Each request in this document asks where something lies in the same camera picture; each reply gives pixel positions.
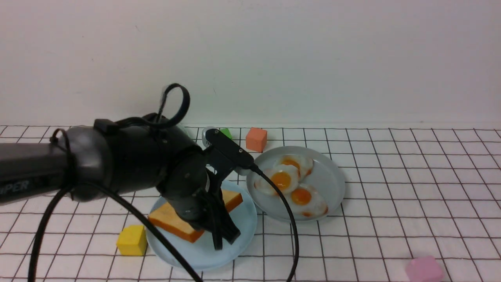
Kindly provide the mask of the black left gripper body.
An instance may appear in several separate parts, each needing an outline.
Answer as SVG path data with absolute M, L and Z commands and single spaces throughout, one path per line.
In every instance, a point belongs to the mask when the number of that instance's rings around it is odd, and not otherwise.
M 202 152 L 177 155 L 157 189 L 177 215 L 194 229 L 222 231 L 226 211 L 222 191 L 206 165 Z

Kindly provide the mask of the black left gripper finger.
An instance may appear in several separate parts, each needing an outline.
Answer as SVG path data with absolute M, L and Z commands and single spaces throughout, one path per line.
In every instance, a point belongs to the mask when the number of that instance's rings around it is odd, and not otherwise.
M 210 226 L 212 233 L 213 246 L 215 250 L 222 250 L 223 248 L 223 228 L 220 219 L 213 219 Z
M 240 230 L 231 219 L 224 205 L 215 205 L 215 208 L 213 208 L 213 219 L 220 219 L 223 228 L 223 239 L 229 244 L 233 244 L 240 236 Z

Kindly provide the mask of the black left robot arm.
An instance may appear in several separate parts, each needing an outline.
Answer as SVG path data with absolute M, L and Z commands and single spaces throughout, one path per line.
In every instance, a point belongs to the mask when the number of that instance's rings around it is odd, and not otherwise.
M 221 180 L 208 171 L 208 154 L 178 127 L 154 130 L 138 125 L 116 130 L 73 127 L 49 143 L 2 143 L 1 204 L 70 186 L 73 200 L 155 187 L 181 220 L 209 231 L 216 250 L 233 244 L 240 230 L 224 207 Z

